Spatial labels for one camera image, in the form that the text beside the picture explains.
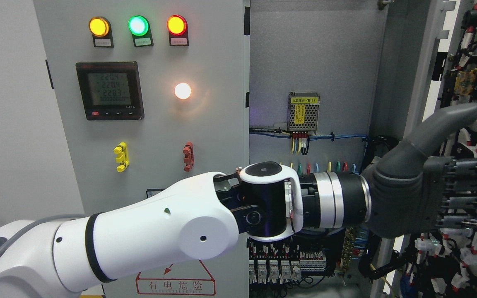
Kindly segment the grey robot hand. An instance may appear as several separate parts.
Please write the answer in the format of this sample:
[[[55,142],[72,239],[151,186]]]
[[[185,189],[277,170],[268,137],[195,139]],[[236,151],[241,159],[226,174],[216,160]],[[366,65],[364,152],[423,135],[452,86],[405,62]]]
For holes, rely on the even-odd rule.
[[[431,156],[449,135],[476,119],[476,103],[440,109],[364,170],[371,231],[390,239],[434,228],[477,228],[475,215],[446,214],[477,208],[477,158]]]

